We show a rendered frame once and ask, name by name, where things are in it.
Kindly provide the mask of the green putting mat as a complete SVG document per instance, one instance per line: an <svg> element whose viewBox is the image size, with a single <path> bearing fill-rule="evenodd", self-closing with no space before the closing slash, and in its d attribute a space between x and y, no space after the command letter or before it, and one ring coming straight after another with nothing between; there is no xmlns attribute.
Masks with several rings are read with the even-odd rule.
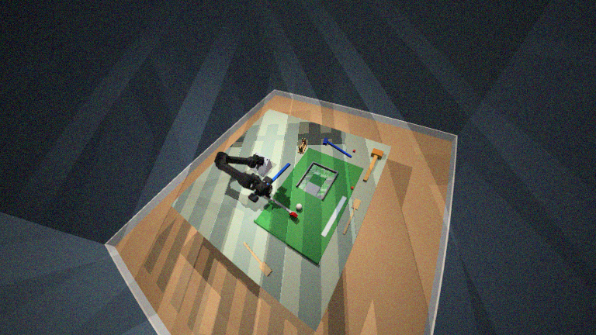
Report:
<svg viewBox="0 0 596 335"><path fill-rule="evenodd" d="M323 200L303 191L314 174L310 173L310 170L299 187L296 187L296 184L313 161L338 171L338 176ZM282 183L279 190L272 197L286 208L296 212L298 216L296 218L291 217L289 212L270 199L256 220L319 262L362 171L363 168L361 167L308 148L287 179ZM351 186L354 188L350 189ZM327 236L323 237L321 233L342 196L347 199L331 225ZM302 205L301 210L296 209L296 204L298 203Z"/></svg>

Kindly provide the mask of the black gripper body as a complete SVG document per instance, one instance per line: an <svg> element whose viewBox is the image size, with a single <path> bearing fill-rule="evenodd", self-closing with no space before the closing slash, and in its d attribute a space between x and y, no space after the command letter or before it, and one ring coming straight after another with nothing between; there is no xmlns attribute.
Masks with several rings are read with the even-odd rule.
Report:
<svg viewBox="0 0 596 335"><path fill-rule="evenodd" d="M273 183L273 180L272 180L270 177L268 177L268 176L265 176L265 177L264 177L262 180L263 180L263 181L264 181L266 184L267 184L267 183L268 183L268 184L271 184L271 183ZM258 191L257 189L255 189L255 190L256 190L256 191L255 191L255 193L253 193L253 192L252 192L252 193L251 193L251 194L248 196L248 198L249 198L251 201L253 201L254 203L256 203L256 202L258 201L258 196L257 196L257 195L260 195L260 194L259 194L259 191Z"/></svg>

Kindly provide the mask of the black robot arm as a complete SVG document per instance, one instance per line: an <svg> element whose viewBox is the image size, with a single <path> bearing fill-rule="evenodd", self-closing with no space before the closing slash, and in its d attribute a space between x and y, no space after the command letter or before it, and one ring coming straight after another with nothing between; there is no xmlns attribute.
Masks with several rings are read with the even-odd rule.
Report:
<svg viewBox="0 0 596 335"><path fill-rule="evenodd" d="M266 184L261 181L260 177L255 174L247 174L241 173L237 169L231 167L229 164L244 164L247 165L249 168L255 168L256 164L263 165L264 164L264 157L259 157L256 154L253 154L252 157L232 157L228 156L224 152L217 153L215 158L216 167L225 172L226 174L230 175L232 178L236 179L237 182L242 185L244 188L251 189L255 191L257 189L259 194L269 196L272 192L272 185ZM252 188L251 188L252 184Z"/></svg>

